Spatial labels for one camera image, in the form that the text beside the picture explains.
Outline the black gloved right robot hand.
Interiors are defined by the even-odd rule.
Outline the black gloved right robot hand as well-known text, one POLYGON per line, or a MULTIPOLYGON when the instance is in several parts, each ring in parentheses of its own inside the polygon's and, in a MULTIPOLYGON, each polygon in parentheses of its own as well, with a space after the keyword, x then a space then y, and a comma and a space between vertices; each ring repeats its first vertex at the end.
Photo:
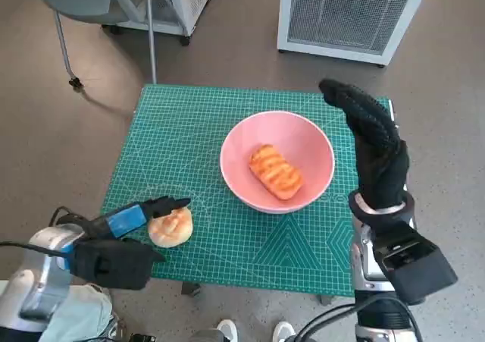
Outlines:
POLYGON ((363 90, 333 79, 323 79, 324 101, 341 109, 355 140, 358 191, 374 210, 404 202, 409 168, 408 148, 386 109, 363 90))

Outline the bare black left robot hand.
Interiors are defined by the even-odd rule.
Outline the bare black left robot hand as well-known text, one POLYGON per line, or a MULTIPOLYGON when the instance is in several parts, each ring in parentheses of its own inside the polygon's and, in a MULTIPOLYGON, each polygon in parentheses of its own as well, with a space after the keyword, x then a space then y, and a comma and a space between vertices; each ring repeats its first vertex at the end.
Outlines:
POLYGON ((116 240, 142 227, 148 221, 169 215, 176 209, 189 205, 190 198, 175 199, 162 196, 143 202, 132 202, 127 206, 88 220, 82 229, 91 239, 116 240))

